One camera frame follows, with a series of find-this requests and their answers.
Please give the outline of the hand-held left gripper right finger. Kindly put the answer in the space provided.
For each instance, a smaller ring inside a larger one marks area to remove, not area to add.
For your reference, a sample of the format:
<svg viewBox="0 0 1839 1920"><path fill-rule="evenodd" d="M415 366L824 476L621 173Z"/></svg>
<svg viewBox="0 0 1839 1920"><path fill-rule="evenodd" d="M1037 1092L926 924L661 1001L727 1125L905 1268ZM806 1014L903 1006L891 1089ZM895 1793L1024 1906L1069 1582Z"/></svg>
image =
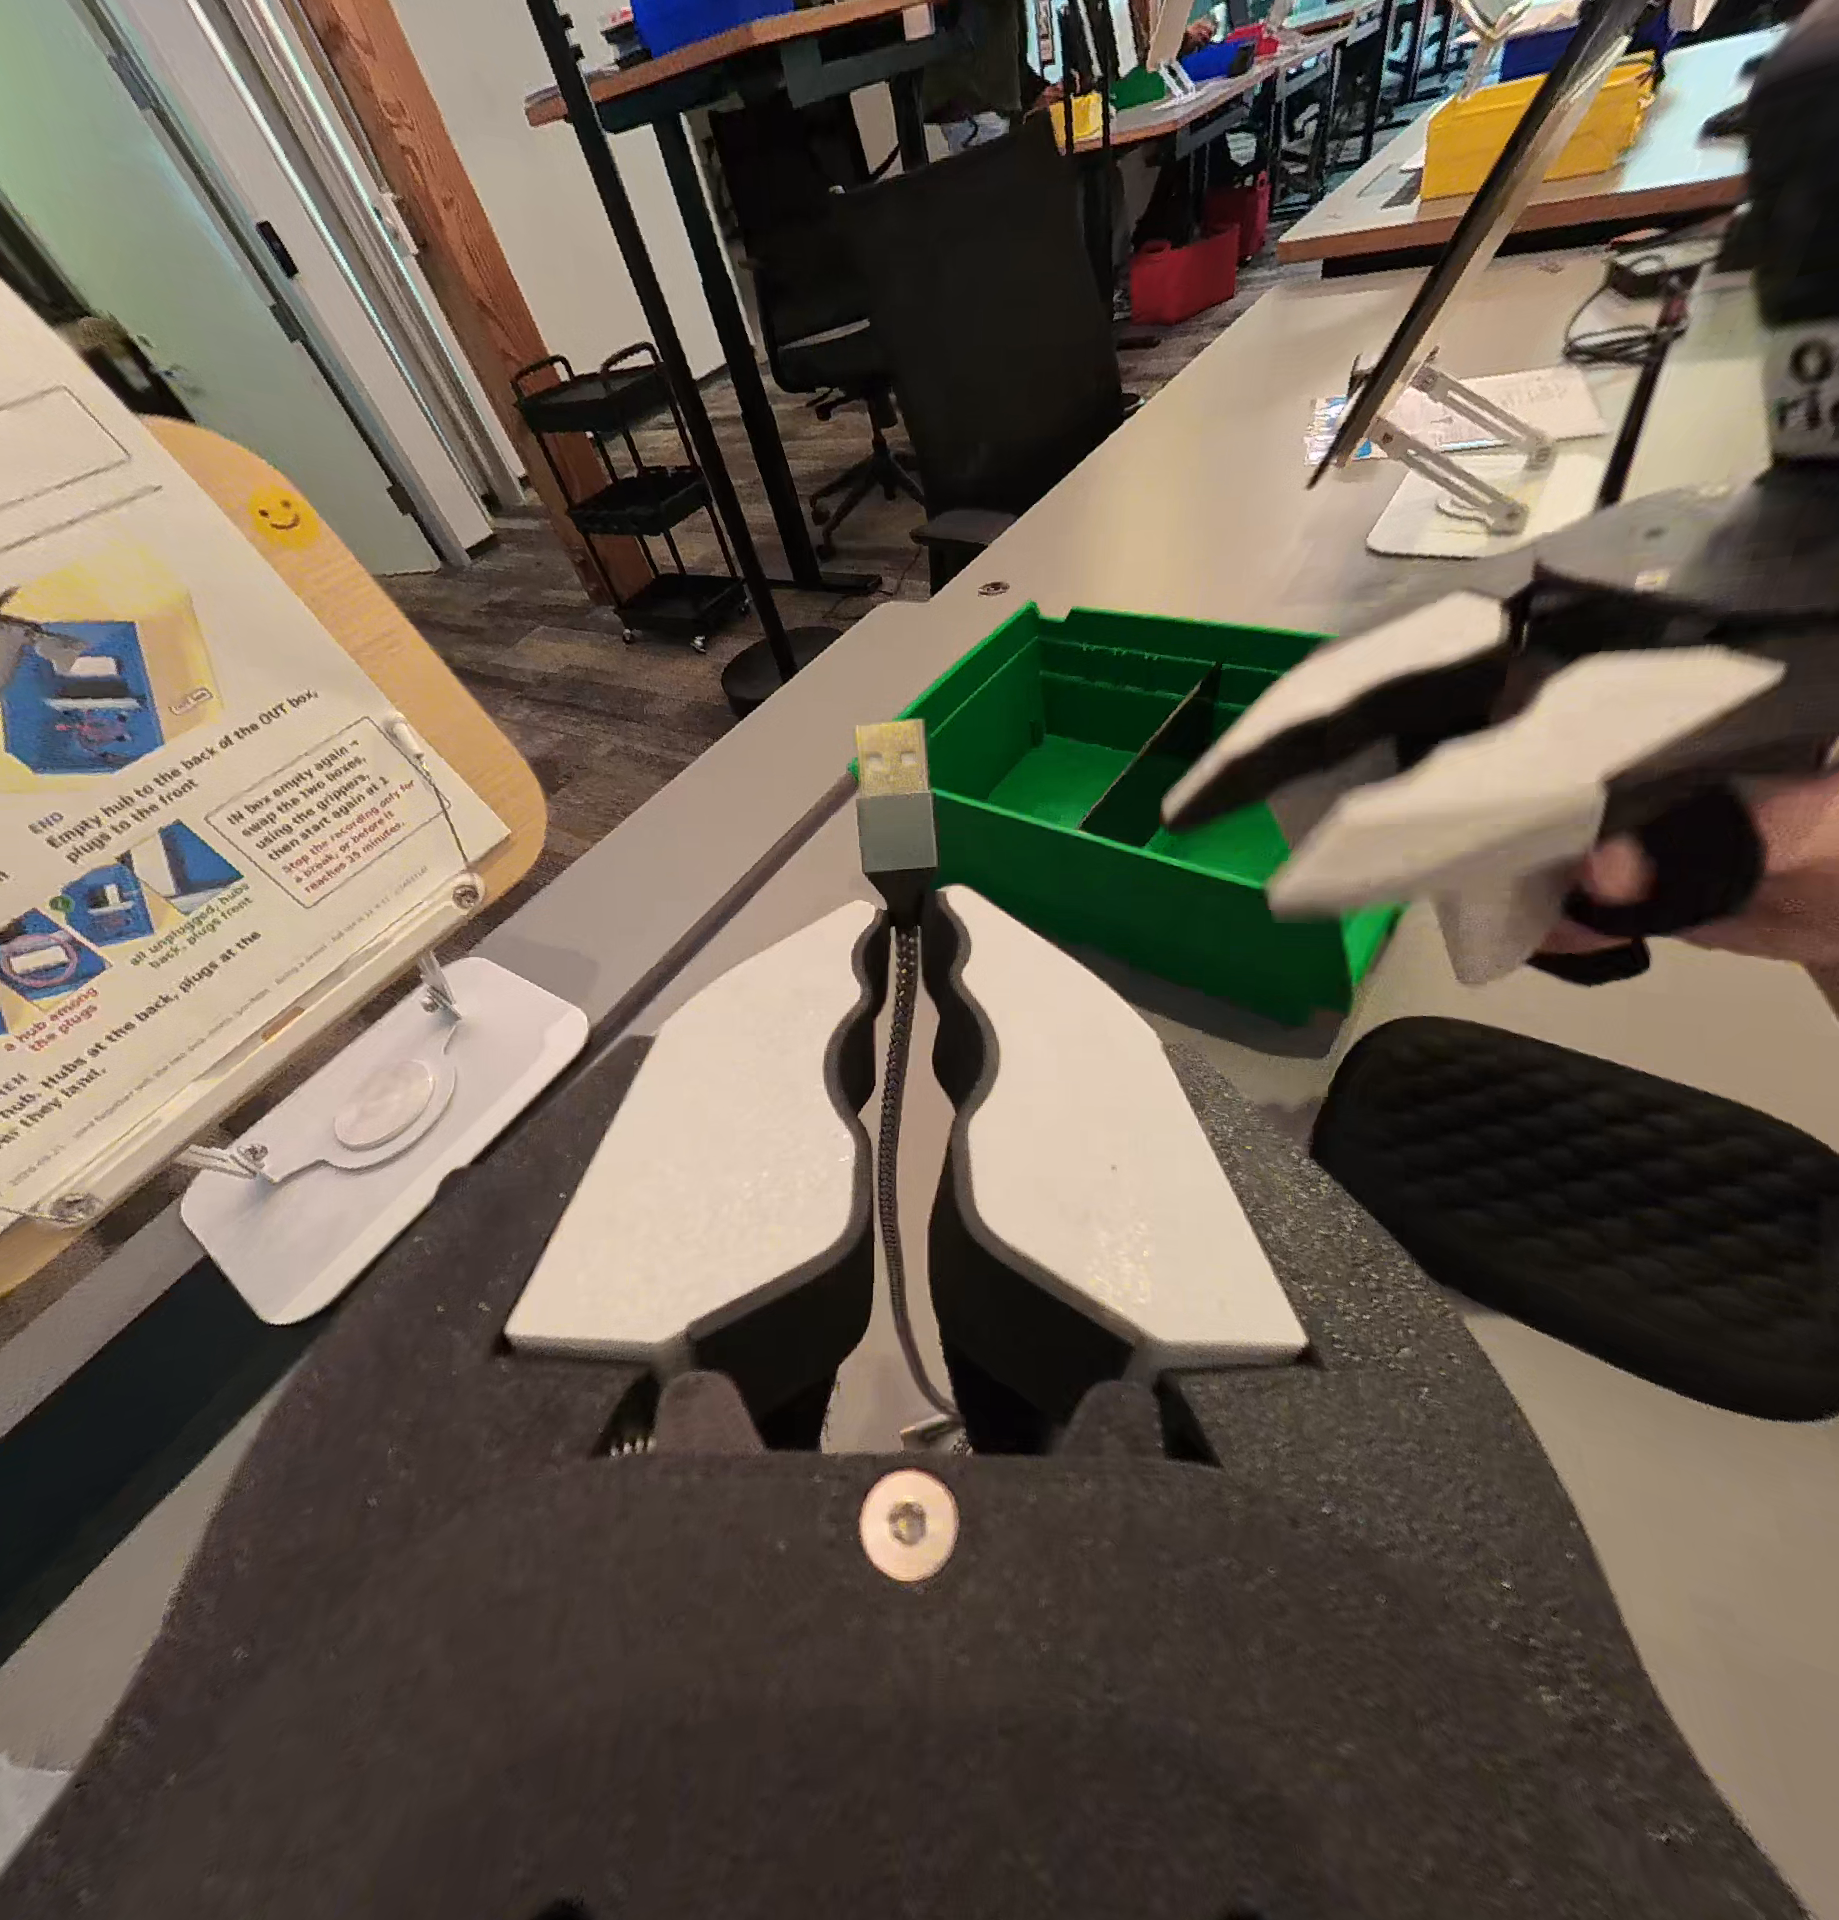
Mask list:
<svg viewBox="0 0 1839 1920"><path fill-rule="evenodd" d="M1039 1452L1092 1389L1302 1365L1311 1341L1156 1029L969 884L929 901L952 1105L929 1292L979 1452Z"/></svg>

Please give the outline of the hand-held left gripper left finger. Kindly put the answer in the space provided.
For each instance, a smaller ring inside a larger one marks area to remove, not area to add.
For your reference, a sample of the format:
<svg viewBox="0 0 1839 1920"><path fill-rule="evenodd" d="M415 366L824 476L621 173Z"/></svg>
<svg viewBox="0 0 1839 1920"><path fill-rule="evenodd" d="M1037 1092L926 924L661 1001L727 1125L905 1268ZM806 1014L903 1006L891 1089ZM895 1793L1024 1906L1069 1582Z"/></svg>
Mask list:
<svg viewBox="0 0 1839 1920"><path fill-rule="evenodd" d="M659 1029L503 1324L526 1357L720 1373L763 1439L816 1452L874 1299L884 908L846 901Z"/></svg>

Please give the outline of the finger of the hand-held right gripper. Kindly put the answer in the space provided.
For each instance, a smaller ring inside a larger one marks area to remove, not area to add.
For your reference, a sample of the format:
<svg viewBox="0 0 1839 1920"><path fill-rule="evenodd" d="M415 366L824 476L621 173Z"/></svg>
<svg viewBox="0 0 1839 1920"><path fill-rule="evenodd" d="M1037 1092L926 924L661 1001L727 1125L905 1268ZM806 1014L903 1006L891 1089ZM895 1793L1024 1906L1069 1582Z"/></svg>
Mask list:
<svg viewBox="0 0 1839 1920"><path fill-rule="evenodd" d="M1480 731L1513 655L1508 604L1472 592L1434 600L1310 653L1171 784L1163 822L1190 831L1310 780Z"/></svg>
<svg viewBox="0 0 1839 1920"><path fill-rule="evenodd" d="M1274 877L1271 908L1339 915L1569 867L1598 842L1617 777L1691 741L1784 674L1776 660L1727 648L1567 663L1512 719L1349 790Z"/></svg>

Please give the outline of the green plastic bin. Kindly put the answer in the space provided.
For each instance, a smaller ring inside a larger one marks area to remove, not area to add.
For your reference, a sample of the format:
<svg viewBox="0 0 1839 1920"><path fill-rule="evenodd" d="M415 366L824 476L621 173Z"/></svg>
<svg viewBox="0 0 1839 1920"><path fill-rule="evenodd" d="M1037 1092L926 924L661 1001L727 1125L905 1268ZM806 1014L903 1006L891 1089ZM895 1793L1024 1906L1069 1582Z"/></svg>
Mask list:
<svg viewBox="0 0 1839 1920"><path fill-rule="evenodd" d="M939 877L1044 937L1299 1026L1353 1008L1395 906L1284 922L1271 809L1169 829L1146 848L1078 822L1194 682L1219 663L1219 733L1323 636L1026 601L906 706L926 726Z"/></svg>

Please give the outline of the person's right hand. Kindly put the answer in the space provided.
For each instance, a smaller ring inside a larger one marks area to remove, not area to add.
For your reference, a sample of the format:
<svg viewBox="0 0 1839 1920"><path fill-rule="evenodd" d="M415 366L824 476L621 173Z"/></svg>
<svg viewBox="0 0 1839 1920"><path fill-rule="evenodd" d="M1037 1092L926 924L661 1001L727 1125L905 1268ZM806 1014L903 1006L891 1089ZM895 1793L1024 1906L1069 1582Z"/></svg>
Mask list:
<svg viewBox="0 0 1839 1920"><path fill-rule="evenodd" d="M1839 982L1839 774L1759 781L1749 816L1764 847L1756 891L1738 912L1677 941Z"/></svg>

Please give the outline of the black tilted board stand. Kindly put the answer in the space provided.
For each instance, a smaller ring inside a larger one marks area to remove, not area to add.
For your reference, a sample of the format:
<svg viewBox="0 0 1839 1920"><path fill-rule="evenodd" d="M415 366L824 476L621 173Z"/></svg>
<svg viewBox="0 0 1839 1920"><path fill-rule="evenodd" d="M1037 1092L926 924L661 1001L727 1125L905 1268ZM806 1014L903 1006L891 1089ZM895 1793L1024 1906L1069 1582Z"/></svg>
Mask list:
<svg viewBox="0 0 1839 1920"><path fill-rule="evenodd" d="M1434 114L1425 184L1441 160L1481 156L1460 182L1475 191L1385 352L1364 370L1328 466L1353 466L1365 436L1405 479L1365 547L1382 556L1477 559L1513 550L1589 509L1608 462L1608 423L1587 373L1564 362L1505 374L1463 374L1439 347L1445 314L1483 277L1540 186L1575 144L1591 173L1627 154L1649 103L1653 67L1627 44L1658 4L1584 4L1554 67L1537 81L1488 86Z"/></svg>

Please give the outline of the black wrist rest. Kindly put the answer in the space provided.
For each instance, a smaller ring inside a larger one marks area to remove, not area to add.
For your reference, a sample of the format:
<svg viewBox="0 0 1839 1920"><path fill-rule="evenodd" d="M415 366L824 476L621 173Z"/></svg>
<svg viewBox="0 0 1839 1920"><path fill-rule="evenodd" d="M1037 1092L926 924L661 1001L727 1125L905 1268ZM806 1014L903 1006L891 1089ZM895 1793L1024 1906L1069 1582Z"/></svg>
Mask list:
<svg viewBox="0 0 1839 1920"><path fill-rule="evenodd" d="M1718 1410L1839 1413L1839 1153L1508 1029L1390 1019L1310 1153L1421 1273Z"/></svg>

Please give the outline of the red storage bin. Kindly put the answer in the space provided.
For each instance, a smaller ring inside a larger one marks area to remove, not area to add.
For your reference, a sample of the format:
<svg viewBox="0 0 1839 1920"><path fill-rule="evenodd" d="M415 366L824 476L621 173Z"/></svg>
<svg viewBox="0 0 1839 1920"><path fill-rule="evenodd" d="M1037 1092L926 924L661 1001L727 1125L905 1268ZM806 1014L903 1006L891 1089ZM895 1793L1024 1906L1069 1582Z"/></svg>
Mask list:
<svg viewBox="0 0 1839 1920"><path fill-rule="evenodd" d="M1171 243L1151 239L1129 255L1128 319L1136 326L1178 326L1226 303L1238 294L1244 262L1239 226L1206 226Z"/></svg>

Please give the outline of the black mesh office chair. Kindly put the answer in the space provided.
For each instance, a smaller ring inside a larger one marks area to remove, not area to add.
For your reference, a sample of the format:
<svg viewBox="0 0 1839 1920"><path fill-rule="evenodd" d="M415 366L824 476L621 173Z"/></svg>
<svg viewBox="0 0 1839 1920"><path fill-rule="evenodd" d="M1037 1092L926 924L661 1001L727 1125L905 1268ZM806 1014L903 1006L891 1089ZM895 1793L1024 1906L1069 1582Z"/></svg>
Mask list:
<svg viewBox="0 0 1839 1920"><path fill-rule="evenodd" d="M1076 172L1050 124L834 196L917 458L943 588L1129 418Z"/></svg>

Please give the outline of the black tripod stand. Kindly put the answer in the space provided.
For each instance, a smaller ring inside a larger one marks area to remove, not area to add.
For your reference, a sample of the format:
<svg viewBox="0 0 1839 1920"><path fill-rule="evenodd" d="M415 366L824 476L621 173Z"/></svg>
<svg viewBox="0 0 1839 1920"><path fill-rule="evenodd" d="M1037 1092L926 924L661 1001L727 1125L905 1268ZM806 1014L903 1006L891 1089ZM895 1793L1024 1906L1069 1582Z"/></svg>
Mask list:
<svg viewBox="0 0 1839 1920"><path fill-rule="evenodd" d="M629 280L642 303L678 423L705 483L715 524L724 535L731 573L740 582L747 611L762 626L762 636L744 645L720 671L720 688L730 706L744 716L762 706L782 683L816 660L837 640L837 633L826 627L792 627L784 624L775 578L763 563L753 527L740 504L740 490L720 450L685 334L673 317L656 257L646 239L640 207L620 169L614 142L593 98L591 78L583 69L571 15L561 4L550 2L528 2L526 13L551 71L560 116L573 131ZM760 464L765 501L784 553L787 586L841 592L841 584L829 582L821 573L812 555L806 513L778 436L778 419L763 389L760 362L740 314L740 301L704 196L704 180L685 119L680 114L666 112L662 118L651 118L649 126L656 134L666 182L701 279L704 299L719 334L720 357L734 378L740 422Z"/></svg>

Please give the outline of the printed instruction sheet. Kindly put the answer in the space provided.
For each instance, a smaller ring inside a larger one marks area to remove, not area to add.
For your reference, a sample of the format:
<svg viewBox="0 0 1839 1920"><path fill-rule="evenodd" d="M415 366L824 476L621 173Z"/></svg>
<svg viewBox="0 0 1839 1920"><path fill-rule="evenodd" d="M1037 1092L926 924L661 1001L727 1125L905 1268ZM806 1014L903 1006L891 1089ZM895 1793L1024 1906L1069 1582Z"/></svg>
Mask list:
<svg viewBox="0 0 1839 1920"><path fill-rule="evenodd" d="M458 871L379 688L140 419L0 279L0 1292ZM477 861L503 822L427 761Z"/></svg>

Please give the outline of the black rolling cart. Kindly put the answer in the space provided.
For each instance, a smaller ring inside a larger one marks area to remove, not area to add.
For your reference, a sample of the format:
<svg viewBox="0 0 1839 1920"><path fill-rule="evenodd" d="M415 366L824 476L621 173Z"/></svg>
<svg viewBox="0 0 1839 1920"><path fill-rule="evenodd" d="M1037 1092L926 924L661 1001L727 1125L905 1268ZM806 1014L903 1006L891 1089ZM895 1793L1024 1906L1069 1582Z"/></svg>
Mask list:
<svg viewBox="0 0 1839 1920"><path fill-rule="evenodd" d="M547 355L510 389L625 638L704 655L748 598L655 345L590 373Z"/></svg>

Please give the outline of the wooden top desk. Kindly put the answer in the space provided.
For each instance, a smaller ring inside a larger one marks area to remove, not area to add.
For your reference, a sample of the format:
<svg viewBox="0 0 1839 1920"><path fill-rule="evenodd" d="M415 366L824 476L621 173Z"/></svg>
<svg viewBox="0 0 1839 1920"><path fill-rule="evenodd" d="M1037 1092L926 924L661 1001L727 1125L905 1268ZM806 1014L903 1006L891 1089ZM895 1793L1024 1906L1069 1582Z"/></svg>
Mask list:
<svg viewBox="0 0 1839 1920"><path fill-rule="evenodd" d="M666 186L681 220L705 308L740 404L747 445L757 460L763 498L782 550L763 568L751 527L731 493L719 445L707 441L707 479L731 533L735 563L762 612L775 611L769 593L789 592L865 598L882 592L874 573L829 571L814 555L806 509L793 481L778 419L765 392L753 334L734 282L719 217L707 201L689 118L738 98L780 93L793 106L850 98L870 86L889 90L896 152L906 164L925 164L926 119L922 73L959 58L971 44L971 4L850 2L810 4L734 23L691 44L626 67L587 67L575 44L565 4L528 4L551 81L528 93L532 128L569 124L596 186L614 239L644 308L655 347L678 382L681 418L691 433L705 427L698 384L680 345L666 289L644 238L614 149L614 134L649 131Z"/></svg>

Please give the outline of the blue storage bin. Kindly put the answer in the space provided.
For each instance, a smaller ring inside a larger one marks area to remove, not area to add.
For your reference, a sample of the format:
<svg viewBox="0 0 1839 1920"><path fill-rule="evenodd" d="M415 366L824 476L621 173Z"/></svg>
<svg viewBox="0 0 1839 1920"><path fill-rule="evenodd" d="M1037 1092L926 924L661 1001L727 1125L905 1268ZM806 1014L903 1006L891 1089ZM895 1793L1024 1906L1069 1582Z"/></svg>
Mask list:
<svg viewBox="0 0 1839 1920"><path fill-rule="evenodd" d="M795 11L795 2L633 2L646 52L666 58L724 32Z"/></svg>

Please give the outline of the metal stand bracket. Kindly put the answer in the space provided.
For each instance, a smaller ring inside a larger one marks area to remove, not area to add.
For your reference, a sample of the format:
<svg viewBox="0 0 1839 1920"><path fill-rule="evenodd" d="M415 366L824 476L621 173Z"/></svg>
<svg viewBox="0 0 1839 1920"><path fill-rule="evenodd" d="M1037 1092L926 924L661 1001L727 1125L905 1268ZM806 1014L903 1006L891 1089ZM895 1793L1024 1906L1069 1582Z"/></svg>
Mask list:
<svg viewBox="0 0 1839 1920"><path fill-rule="evenodd" d="M318 1168L377 1169L423 1144L449 1117L465 1026L447 970L421 959L421 989L363 1043L360 1063L299 1087L259 1125L222 1144L192 1144L178 1169L281 1186Z"/></svg>

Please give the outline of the wooden post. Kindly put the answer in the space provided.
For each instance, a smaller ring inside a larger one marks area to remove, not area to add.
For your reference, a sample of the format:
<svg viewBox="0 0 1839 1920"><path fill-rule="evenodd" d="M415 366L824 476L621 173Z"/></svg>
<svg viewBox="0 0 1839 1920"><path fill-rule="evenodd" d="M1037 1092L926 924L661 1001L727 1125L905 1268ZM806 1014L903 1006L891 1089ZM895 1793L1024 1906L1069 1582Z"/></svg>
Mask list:
<svg viewBox="0 0 1839 1920"><path fill-rule="evenodd" d="M649 563L633 539L587 544L569 519L560 472L516 408L514 377L547 359L547 342L396 9L303 2L299 13L409 223L423 273L500 428L513 438L576 581L593 604L620 604L649 582Z"/></svg>

